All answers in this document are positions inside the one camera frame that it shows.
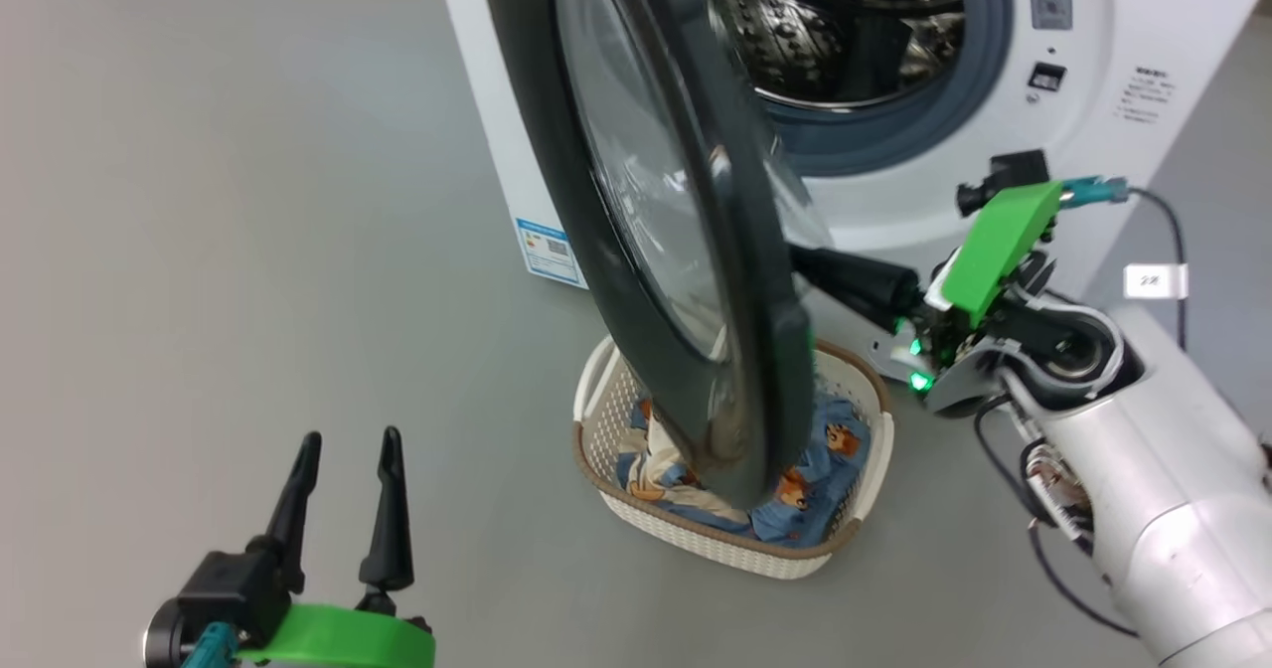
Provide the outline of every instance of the green plastic part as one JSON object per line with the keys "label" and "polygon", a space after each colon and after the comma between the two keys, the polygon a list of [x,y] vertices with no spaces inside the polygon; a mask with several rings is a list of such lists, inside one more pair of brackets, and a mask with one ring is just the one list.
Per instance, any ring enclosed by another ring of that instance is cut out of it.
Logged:
{"label": "green plastic part", "polygon": [[977,214],[941,286],[945,300],[967,312],[973,328],[1002,291],[1002,279],[1016,270],[1060,211],[1063,191],[1058,181],[1004,188]]}
{"label": "green plastic part", "polygon": [[392,616],[301,603],[287,609],[270,645],[235,657],[340,668],[432,668],[436,646],[427,631]]}

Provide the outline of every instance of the green led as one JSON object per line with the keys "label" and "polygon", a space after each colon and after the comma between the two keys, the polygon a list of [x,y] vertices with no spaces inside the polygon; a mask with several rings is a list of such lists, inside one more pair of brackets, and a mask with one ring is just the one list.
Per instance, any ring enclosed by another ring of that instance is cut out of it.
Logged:
{"label": "green led", "polygon": [[909,387],[915,388],[915,392],[927,392],[932,387],[932,379],[922,373],[909,373]]}

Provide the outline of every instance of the washing machine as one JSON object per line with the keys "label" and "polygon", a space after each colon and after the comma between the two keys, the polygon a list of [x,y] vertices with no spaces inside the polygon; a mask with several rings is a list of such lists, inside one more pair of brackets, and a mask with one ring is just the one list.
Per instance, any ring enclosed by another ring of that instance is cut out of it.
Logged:
{"label": "washing machine", "polygon": [[[809,333],[906,373],[805,296],[787,243],[927,275],[967,228],[955,188],[1004,153],[1149,184],[1255,1],[446,5],[527,268],[590,288],[710,467],[782,454],[764,428],[808,414]],[[1128,211],[1067,211],[1053,286],[1081,293]]]}

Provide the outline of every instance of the laundry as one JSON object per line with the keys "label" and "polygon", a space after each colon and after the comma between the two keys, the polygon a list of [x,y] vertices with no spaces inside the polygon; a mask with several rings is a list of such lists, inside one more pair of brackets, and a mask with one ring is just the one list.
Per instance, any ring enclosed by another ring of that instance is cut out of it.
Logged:
{"label": "laundry", "polygon": [[870,452],[870,429],[845,397],[814,397],[809,443],[786,470],[772,501],[740,511],[705,490],[654,417],[649,397],[632,405],[614,471],[636,499],[700,524],[789,548],[824,541]]}

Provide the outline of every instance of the white plastic basket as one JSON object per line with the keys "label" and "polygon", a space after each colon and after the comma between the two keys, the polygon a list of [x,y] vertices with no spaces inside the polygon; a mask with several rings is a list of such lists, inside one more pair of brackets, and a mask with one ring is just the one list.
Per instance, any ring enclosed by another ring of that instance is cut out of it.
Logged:
{"label": "white plastic basket", "polygon": [[604,338],[591,351],[574,397],[574,454],[579,470],[605,505],[637,529],[743,571],[773,579],[800,579],[822,567],[848,542],[870,514],[892,459],[893,422],[883,380],[859,356],[818,342],[819,387],[857,406],[870,428],[870,454],[847,499],[840,506],[824,542],[809,548],[786,548],[736,537],[696,524],[626,492],[614,473],[618,442],[627,431],[632,403],[640,387],[627,363]]}

